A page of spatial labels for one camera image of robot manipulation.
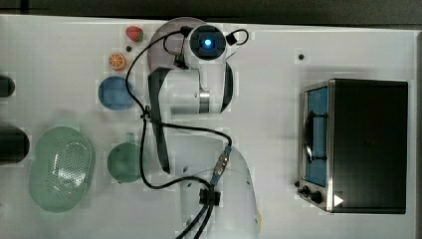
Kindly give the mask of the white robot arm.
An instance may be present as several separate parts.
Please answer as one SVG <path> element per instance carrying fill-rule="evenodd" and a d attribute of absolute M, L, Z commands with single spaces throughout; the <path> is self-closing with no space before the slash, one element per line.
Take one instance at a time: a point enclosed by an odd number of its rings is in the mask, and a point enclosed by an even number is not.
<path fill-rule="evenodd" d="M 179 185 L 180 239 L 258 239 L 259 213 L 246 159 L 216 129 L 180 125 L 177 116 L 219 115 L 234 77 L 227 52 L 237 39 L 218 27 L 183 26 L 181 64 L 148 76 L 150 122 L 161 168 Z"/>

